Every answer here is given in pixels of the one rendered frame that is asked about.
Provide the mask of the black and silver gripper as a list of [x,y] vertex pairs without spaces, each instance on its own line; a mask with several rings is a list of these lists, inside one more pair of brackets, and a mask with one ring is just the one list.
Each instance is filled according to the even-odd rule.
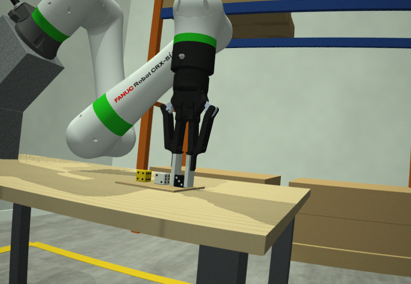
[[[219,108],[209,103],[209,77],[191,71],[176,72],[173,78],[173,96],[160,109],[163,114],[164,147],[172,152],[170,185],[175,175],[181,174],[182,151],[186,123],[188,122],[188,147],[186,152],[184,187],[194,186],[197,155],[207,150],[211,129]],[[175,131],[173,121],[175,115]],[[205,111],[200,133],[200,114]]]

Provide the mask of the yellow die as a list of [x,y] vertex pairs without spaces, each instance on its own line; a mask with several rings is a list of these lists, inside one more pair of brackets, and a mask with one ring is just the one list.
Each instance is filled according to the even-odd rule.
[[136,181],[151,182],[151,174],[152,171],[150,170],[137,170]]

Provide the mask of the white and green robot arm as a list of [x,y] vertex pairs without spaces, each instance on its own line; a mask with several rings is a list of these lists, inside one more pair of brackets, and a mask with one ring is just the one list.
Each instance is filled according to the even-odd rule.
[[134,124],[173,86],[174,74],[213,75],[215,54],[233,34],[222,0],[175,0],[173,41],[125,79],[123,12],[114,0],[42,0],[36,8],[11,2],[15,31],[46,59],[54,59],[80,25],[87,30],[96,101],[66,131],[69,149],[84,159],[128,154],[136,143]]

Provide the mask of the black die with white pips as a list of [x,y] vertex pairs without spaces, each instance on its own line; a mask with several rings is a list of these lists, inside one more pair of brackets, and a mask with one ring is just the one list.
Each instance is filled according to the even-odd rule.
[[175,175],[174,186],[185,188],[184,187],[184,175]]

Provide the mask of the tan flat mat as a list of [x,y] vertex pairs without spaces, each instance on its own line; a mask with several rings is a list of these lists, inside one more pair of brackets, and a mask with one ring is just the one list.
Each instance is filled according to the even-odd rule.
[[142,187],[142,188],[149,188],[149,189],[159,190],[159,191],[172,192],[172,193],[198,190],[198,189],[205,188],[205,186],[197,186],[197,185],[194,185],[193,187],[182,188],[182,187],[175,187],[173,185],[170,185],[170,183],[169,185],[154,184],[153,179],[151,179],[151,182],[140,182],[140,181],[132,180],[132,181],[115,181],[115,183]]

